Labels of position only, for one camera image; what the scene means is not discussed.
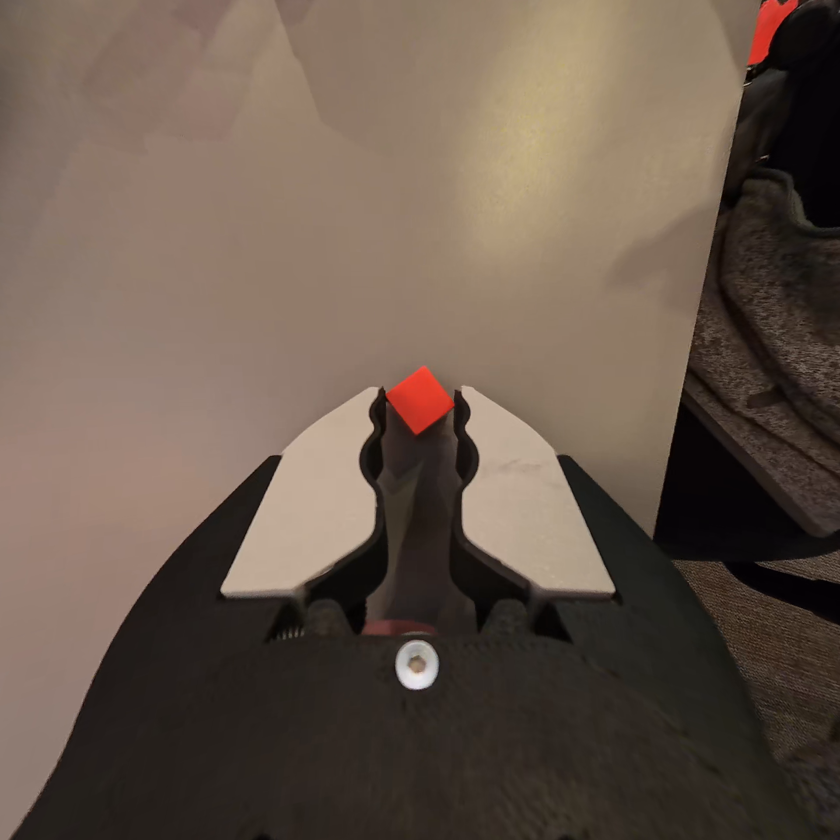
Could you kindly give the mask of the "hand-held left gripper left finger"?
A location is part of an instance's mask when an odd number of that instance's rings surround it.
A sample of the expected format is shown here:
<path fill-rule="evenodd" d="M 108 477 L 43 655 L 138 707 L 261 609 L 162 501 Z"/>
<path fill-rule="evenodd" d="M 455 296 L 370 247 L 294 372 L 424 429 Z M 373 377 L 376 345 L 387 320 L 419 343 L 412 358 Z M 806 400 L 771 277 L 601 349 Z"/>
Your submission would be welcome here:
<path fill-rule="evenodd" d="M 282 452 L 220 587 L 227 599 L 363 603 L 383 582 L 385 392 L 368 387 Z"/>

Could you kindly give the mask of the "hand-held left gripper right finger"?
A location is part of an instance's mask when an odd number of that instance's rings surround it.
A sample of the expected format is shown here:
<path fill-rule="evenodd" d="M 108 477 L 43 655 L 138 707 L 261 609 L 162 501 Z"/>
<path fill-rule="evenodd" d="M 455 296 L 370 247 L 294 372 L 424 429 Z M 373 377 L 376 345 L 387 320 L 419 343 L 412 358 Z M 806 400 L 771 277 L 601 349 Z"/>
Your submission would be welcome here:
<path fill-rule="evenodd" d="M 453 581 L 474 603 L 609 601 L 616 585 L 553 447 L 476 388 L 455 394 Z"/>

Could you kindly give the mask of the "small red cube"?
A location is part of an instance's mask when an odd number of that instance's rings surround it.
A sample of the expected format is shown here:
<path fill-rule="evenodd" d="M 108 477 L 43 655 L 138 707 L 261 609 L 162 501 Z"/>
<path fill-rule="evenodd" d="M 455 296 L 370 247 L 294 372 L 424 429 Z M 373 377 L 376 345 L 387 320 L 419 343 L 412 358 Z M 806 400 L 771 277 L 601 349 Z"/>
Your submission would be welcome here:
<path fill-rule="evenodd" d="M 455 407 L 453 396 L 425 365 L 394 385 L 385 397 L 414 436 L 424 434 Z"/>

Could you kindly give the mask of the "grey fleece sweater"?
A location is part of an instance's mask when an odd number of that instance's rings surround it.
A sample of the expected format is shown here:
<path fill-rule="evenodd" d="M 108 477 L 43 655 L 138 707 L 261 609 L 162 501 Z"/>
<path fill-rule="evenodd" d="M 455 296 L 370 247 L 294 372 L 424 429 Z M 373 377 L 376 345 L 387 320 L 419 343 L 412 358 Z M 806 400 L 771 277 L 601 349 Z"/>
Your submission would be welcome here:
<path fill-rule="evenodd" d="M 722 215 L 689 373 L 737 419 L 838 476 L 838 227 L 791 177 L 755 170 Z"/>

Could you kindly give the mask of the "dark cloth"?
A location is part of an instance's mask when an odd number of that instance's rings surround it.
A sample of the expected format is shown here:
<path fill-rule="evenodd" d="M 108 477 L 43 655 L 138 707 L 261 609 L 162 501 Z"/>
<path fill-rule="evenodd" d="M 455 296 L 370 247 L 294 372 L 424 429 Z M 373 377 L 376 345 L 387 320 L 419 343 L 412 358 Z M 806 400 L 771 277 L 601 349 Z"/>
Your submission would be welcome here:
<path fill-rule="evenodd" d="M 748 68 L 722 203 L 735 204 L 760 167 L 791 178 L 810 223 L 838 227 L 838 1 L 801 2 Z"/>

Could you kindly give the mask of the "red object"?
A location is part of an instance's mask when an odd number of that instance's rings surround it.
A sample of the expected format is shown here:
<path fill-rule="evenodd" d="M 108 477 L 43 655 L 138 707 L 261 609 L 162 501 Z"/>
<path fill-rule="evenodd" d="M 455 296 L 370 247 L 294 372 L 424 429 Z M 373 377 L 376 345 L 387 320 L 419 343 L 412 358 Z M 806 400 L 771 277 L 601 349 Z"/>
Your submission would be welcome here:
<path fill-rule="evenodd" d="M 761 2 L 752 38 L 748 67 L 755 67 L 766 59 L 775 33 L 783 21 L 793 14 L 800 4 L 800 1 Z"/>

